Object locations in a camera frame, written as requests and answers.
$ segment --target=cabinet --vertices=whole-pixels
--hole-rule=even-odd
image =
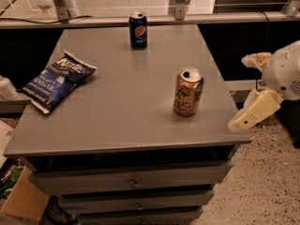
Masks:
[[[214,195],[248,132],[227,123],[235,104],[196,25],[150,26],[134,51],[128,29],[69,29],[67,50],[97,67],[49,115],[28,105],[5,155],[22,158],[30,181],[81,224],[189,222]],[[173,111],[176,76],[199,68],[198,111]]]

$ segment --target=table top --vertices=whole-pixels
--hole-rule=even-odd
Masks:
[[[49,64],[73,53],[97,67],[50,114],[28,105],[5,155],[33,157],[248,143],[248,132],[227,123],[236,113],[197,25],[148,27],[148,46],[130,47],[128,28],[70,29]],[[198,68],[204,78],[197,112],[173,111],[180,68]]]

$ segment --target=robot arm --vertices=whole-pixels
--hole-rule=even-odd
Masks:
[[[242,63],[247,68],[257,68],[260,72],[263,72],[263,66],[269,63],[271,58],[272,54],[270,52],[254,53],[242,58]],[[229,129],[241,131],[252,128],[275,113],[280,108],[280,103],[283,100],[282,95],[274,89],[268,88],[261,92],[253,89],[244,103],[244,108],[229,122]]]
[[[244,108],[229,122],[229,129],[241,131],[252,128],[275,113],[280,108],[282,101],[283,97],[273,89],[261,92],[253,89],[245,101]]]

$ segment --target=drawer front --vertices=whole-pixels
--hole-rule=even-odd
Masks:
[[[226,176],[232,167],[230,161],[162,166],[134,171],[43,172],[33,173],[30,181],[47,195],[81,194],[91,192],[183,187],[215,184]]]
[[[157,210],[146,213],[119,213],[79,216],[82,225],[167,225],[180,222],[189,224],[203,210],[199,207]]]
[[[181,190],[113,193],[108,196],[93,196],[88,198],[72,198],[60,200],[60,206],[70,214],[107,213],[114,211],[146,211],[155,208],[190,207],[208,204],[213,197],[213,190],[193,187]]]

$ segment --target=snack bag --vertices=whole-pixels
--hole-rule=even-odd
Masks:
[[[65,51],[65,56],[18,90],[44,114],[50,113],[74,87],[96,71],[96,67]]]

